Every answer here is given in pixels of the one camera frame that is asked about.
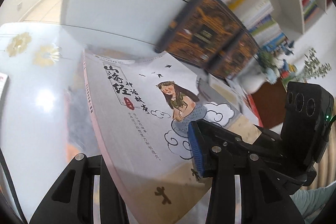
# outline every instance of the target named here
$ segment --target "table surface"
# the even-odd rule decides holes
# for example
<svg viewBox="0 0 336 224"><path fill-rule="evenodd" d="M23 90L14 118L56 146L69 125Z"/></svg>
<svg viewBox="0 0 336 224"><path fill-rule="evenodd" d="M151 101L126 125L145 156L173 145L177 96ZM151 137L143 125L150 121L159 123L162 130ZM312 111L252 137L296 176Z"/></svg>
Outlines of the table surface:
<svg viewBox="0 0 336 224"><path fill-rule="evenodd" d="M7 46L13 38L27 47L10 57ZM28 221L72 156L100 153L90 119L83 122L87 102L78 73L83 50L95 47L111 49L117 54L112 57L120 59L156 55L153 45L85 28L45 23L0 27L0 72L9 76L0 104L0 144ZM178 223L205 223L209 197ZM130 222L136 223L132 215Z"/></svg>

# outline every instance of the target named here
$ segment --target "flower pattern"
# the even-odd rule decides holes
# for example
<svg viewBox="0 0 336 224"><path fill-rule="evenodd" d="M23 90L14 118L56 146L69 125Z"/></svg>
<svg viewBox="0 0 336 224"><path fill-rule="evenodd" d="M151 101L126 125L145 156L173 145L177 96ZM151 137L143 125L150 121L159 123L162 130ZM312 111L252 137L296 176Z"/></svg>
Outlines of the flower pattern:
<svg viewBox="0 0 336 224"><path fill-rule="evenodd" d="M6 49L9 57L13 57L17 54L23 53L31 41L32 37L29 35L28 32L24 32L13 37L12 42L8 44Z"/></svg>
<svg viewBox="0 0 336 224"><path fill-rule="evenodd" d="M61 58L60 48L55 44L41 46L35 53L34 65L48 67L54 65Z"/></svg>

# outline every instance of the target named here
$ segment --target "black cable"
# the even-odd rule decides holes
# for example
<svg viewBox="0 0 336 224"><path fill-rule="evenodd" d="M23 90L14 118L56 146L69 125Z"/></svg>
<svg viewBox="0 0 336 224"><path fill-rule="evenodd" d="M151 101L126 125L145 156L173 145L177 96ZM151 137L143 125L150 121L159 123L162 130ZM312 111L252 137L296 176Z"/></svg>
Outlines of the black cable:
<svg viewBox="0 0 336 224"><path fill-rule="evenodd" d="M329 122L329 124L330 124L330 126L333 124L333 122L335 122L336 121L336 115L334 116L334 117L332 117L331 118L331 120L330 120L330 122Z"/></svg>
<svg viewBox="0 0 336 224"><path fill-rule="evenodd" d="M9 172L9 169L8 169L5 157L3 156L1 148L0 148L0 165L2 166L3 172L5 174L5 177L6 177L8 186L9 186L9 190L12 194L16 209L19 212L21 220L22 220L23 224L28 224L27 219L26 219L25 215L23 214L22 208L20 206L19 199L17 198L15 187L14 187L14 184L13 184L13 180L12 180L11 174Z"/></svg>

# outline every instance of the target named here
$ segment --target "book cover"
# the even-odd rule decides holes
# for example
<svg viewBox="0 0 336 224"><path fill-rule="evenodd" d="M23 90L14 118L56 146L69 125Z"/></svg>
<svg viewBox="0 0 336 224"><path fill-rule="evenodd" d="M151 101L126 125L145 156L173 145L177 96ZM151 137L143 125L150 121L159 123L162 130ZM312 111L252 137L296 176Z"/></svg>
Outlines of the book cover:
<svg viewBox="0 0 336 224"><path fill-rule="evenodd" d="M170 24L156 47L198 67L230 41L242 23L220 0L191 0Z"/></svg>
<svg viewBox="0 0 336 224"><path fill-rule="evenodd" d="M118 60L83 53L93 129L138 223L174 224L210 189L193 166L189 122L205 119L253 143L260 131L171 55Z"/></svg>
<svg viewBox="0 0 336 224"><path fill-rule="evenodd" d="M254 38L245 30L235 40L235 43L220 51L208 69L215 77L234 78L259 50Z"/></svg>

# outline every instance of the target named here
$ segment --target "camera lens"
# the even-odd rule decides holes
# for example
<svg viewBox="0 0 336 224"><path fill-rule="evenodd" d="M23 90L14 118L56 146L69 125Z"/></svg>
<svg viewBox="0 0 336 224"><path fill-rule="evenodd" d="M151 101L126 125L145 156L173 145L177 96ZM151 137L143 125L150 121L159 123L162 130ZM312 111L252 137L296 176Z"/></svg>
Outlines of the camera lens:
<svg viewBox="0 0 336 224"><path fill-rule="evenodd" d="M292 103L293 102L293 93L289 92L288 93L288 103Z"/></svg>
<svg viewBox="0 0 336 224"><path fill-rule="evenodd" d="M304 102L304 98L302 93L298 93L295 97L295 107L297 111L301 111L303 108L303 102Z"/></svg>
<svg viewBox="0 0 336 224"><path fill-rule="evenodd" d="M315 101L314 99L309 99L306 107L307 115L312 116L315 111Z"/></svg>

